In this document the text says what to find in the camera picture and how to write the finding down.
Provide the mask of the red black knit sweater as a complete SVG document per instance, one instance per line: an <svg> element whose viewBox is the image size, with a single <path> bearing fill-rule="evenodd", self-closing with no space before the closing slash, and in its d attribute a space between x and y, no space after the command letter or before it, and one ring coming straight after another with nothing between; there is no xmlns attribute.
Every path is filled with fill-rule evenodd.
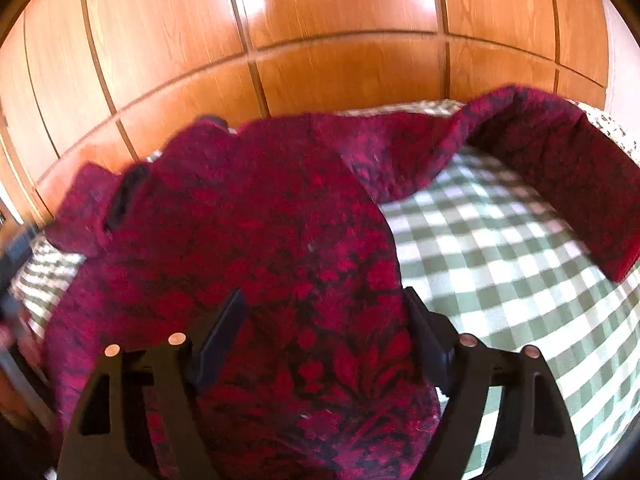
<svg viewBox="0 0 640 480"><path fill-rule="evenodd" d="M82 255L44 332L67 429L109 344L149 348L233 289L247 314L198 423L230 479L407 479L434 434L381 212L463 144L517 171L607 276L639 255L639 168L574 104L506 87L448 118L202 118L154 162L82 166L47 240Z"/></svg>

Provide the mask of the green white checkered bedspread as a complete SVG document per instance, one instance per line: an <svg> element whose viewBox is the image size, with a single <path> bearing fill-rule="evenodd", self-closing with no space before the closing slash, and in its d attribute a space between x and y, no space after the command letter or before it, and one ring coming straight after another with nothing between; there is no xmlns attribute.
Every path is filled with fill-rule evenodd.
<svg viewBox="0 0 640 480"><path fill-rule="evenodd" d="M637 318L639 256L621 278L607 276L559 211L517 171L472 144L463 144L426 188L383 204L381 212L395 244L402 303L405 288L411 287L428 310L445 315L458 333L471 334L489 348L537 347L576 437L584 422L572 399L602 356L585 349L567 370L555 361L589 334L593 322L611 314L624 325ZM413 357L425 382L404 307ZM49 379L46 363L44 368ZM431 387L439 407L435 433L448 399ZM47 428L64 441L68 428L58 423L50 379L46 391ZM487 455L500 396L500 389L490 389L474 443L475 448L483 441Z"/></svg>

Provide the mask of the wooden panelled wardrobe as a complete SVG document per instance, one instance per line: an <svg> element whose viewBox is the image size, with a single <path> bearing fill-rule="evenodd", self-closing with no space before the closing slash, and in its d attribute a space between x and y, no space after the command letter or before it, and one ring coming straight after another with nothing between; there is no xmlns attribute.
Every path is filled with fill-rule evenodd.
<svg viewBox="0 0 640 480"><path fill-rule="evenodd" d="M1 196L53 216L195 117L466 101L525 84L602 106L603 0L22 0L1 36Z"/></svg>

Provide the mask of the floral pillow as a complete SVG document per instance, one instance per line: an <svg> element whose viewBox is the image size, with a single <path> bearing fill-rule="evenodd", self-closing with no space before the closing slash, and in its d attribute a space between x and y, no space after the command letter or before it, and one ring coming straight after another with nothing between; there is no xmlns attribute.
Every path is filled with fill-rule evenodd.
<svg viewBox="0 0 640 480"><path fill-rule="evenodd" d="M605 114L604 110L593 107L587 103L573 101L580 108L590 124L599 129L610 140L612 140L636 165L639 165L639 133L627 132L614 118Z"/></svg>

